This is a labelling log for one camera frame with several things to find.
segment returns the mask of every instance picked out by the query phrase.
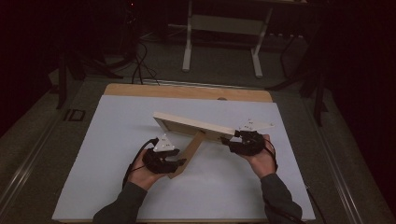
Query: white paper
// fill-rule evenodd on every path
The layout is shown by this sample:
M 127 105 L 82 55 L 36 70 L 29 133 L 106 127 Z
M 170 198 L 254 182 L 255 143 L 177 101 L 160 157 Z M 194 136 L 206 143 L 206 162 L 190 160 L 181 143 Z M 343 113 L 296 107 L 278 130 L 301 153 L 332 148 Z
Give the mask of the white paper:
M 274 128 L 259 133 L 271 135 L 279 165 L 277 174 L 303 208 L 303 219 L 315 219 L 275 103 L 107 95 L 99 102 L 53 219 L 92 219 L 102 207 L 114 202 L 139 148 L 164 134 L 152 117 L 154 112 L 236 130 L 249 119 L 274 124 Z M 180 150 L 192 139 L 176 133 L 167 133 L 167 137 Z M 181 175 L 164 177 L 149 190 L 138 219 L 263 219 L 263 207 L 259 178 L 248 163 L 228 147 L 204 141 Z

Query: wooden block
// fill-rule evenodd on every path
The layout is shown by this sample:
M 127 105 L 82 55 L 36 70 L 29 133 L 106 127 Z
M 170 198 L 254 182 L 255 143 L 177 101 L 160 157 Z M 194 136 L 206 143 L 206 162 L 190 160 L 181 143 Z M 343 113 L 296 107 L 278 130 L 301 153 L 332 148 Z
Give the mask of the wooden block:
M 197 132 L 192 139 L 192 141 L 189 143 L 189 145 L 184 149 L 184 151 L 181 153 L 181 155 L 178 157 L 179 160 L 182 159 L 187 159 L 186 162 L 182 166 L 179 166 L 177 170 L 169 174 L 169 178 L 174 178 L 177 175 L 180 175 L 183 173 L 183 171 L 186 169 L 187 165 L 189 164 L 190 160 L 194 156 L 195 152 L 198 150 L 198 147 L 201 145 L 201 143 L 205 140 L 205 134 L 203 132 Z
M 205 138 L 210 141 L 221 142 L 221 137 L 231 139 L 235 134 L 235 129 L 205 123 L 195 119 L 186 119 L 160 112 L 154 112 L 153 117 L 164 131 L 186 135 L 196 135 L 196 133 L 202 132 L 205 134 Z

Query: wooden plank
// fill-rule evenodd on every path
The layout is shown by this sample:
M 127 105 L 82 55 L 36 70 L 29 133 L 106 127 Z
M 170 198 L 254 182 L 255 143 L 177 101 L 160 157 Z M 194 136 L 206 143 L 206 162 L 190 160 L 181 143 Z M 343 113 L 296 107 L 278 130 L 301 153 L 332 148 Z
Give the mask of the wooden plank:
M 205 133 L 198 131 L 192 141 L 189 143 L 189 145 L 184 149 L 184 151 L 181 153 L 181 155 L 178 157 L 179 160 L 182 159 L 187 159 L 186 162 L 182 166 L 179 166 L 177 170 L 169 174 L 169 178 L 174 178 L 186 169 L 187 165 L 189 164 L 190 160 L 194 156 L 195 152 L 198 150 L 198 147 L 201 145 L 201 143 L 205 140 Z
M 205 133 L 206 139 L 210 141 L 221 142 L 221 137 L 231 139 L 235 134 L 235 129 L 205 123 L 195 119 L 186 119 L 160 112 L 154 112 L 153 117 L 164 131 L 186 135 L 195 135 L 198 132 L 202 132 Z
M 225 88 L 150 86 L 112 83 L 104 95 L 147 96 L 183 99 L 226 99 L 230 101 L 268 102 L 272 97 L 268 91 L 252 91 Z

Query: gray sleeve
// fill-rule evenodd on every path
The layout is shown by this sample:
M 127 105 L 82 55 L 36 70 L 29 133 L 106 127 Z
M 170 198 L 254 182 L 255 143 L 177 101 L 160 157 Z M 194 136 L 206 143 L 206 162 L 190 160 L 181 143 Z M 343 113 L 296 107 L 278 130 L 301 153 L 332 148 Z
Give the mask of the gray sleeve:
M 117 200 L 93 216 L 93 223 L 136 223 L 137 212 L 146 195 L 147 192 L 144 189 L 127 182 Z
M 276 213 L 274 209 L 270 208 L 271 206 L 301 219 L 303 215 L 302 208 L 292 200 L 290 191 L 277 174 L 267 175 L 261 179 L 261 182 L 262 198 L 265 202 L 265 214 L 270 223 L 294 223 Z

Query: hand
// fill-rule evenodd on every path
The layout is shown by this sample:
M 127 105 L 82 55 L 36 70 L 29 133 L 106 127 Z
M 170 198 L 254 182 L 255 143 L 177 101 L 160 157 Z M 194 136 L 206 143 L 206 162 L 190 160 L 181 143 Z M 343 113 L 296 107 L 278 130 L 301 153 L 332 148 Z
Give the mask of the hand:
M 262 137 L 265 140 L 267 140 L 267 141 L 265 141 L 265 146 L 272 153 L 275 153 L 275 150 L 273 149 L 271 144 L 268 142 L 268 141 L 270 141 L 270 135 L 263 134 Z M 259 179 L 265 177 L 266 175 L 276 173 L 274 160 L 271 157 L 270 153 L 264 149 L 260 153 L 254 155 L 254 156 L 244 156 L 244 155 L 239 155 L 239 156 L 241 156 L 242 158 L 244 158 L 245 160 L 248 161 L 251 168 L 253 169 L 253 172 L 259 177 Z
M 134 167 L 132 170 L 142 167 L 145 165 L 143 163 L 143 156 L 146 154 L 147 150 L 143 149 L 140 153 L 139 157 L 136 159 L 134 163 Z M 128 176 L 128 181 L 136 184 L 142 189 L 149 190 L 151 186 L 161 177 L 165 176 L 166 174 L 154 174 L 152 173 L 147 167 L 139 168 L 135 171 L 132 171 Z

